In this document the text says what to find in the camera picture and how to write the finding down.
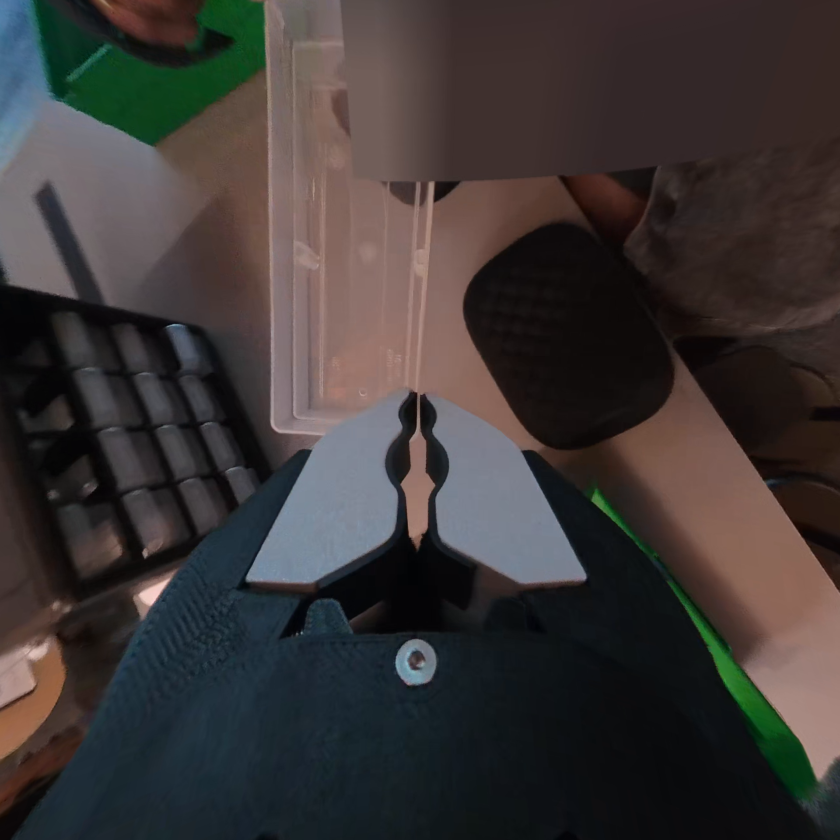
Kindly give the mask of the brown round object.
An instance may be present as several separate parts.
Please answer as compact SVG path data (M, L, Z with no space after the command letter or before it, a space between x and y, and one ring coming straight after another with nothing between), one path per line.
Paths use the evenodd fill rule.
M47 721L67 680L56 636L17 647L1 657L1 760L22 748Z

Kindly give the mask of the green box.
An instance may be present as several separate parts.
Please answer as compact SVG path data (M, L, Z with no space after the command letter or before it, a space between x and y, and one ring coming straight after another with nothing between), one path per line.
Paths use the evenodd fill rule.
M31 2L52 98L153 145L266 64L265 6L206 2L189 47L143 45L93 2Z

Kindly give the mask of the person's right forearm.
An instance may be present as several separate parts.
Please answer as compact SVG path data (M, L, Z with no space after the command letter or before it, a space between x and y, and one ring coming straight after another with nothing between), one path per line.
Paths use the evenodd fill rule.
M838 137L560 180L678 332L758 336L838 316Z

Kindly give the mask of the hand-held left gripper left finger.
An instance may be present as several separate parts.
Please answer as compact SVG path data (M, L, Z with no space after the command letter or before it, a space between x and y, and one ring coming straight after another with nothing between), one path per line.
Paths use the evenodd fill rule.
M417 394L398 390L327 432L251 564L249 585L314 593L347 579L406 534Z

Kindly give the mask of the clear plastic drawer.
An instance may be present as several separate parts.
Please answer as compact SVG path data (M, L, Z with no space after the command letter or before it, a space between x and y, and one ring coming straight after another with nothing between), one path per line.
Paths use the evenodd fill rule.
M265 2L270 422L322 435L418 390L433 183L353 171L340 2Z

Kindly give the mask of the bright green object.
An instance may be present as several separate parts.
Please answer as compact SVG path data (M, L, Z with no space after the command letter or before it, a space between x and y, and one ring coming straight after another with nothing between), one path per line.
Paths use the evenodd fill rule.
M788 792L799 801L809 801L816 792L817 778L800 740L736 661L729 645L679 585L658 554L629 528L597 486L587 489L585 495L634 541L665 577L702 637L722 682L747 719L753 740L762 755Z

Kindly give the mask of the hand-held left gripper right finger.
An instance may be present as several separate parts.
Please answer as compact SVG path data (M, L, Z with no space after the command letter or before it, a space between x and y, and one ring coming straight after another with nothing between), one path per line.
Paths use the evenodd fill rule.
M488 571L517 589L580 585L582 562L524 452L486 420L423 395L427 536L468 572Z

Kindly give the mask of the blue cloth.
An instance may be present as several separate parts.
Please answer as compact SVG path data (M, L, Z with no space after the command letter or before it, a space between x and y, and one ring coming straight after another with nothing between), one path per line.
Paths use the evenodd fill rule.
M51 96L33 2L1 2L1 173L39 125Z

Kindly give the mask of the grey tape strip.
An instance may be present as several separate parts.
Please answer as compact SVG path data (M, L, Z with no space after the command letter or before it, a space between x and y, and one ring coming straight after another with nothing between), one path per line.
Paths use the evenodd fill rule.
M104 305L102 289L70 224L54 184L43 182L35 193L34 200L76 297L86 303Z

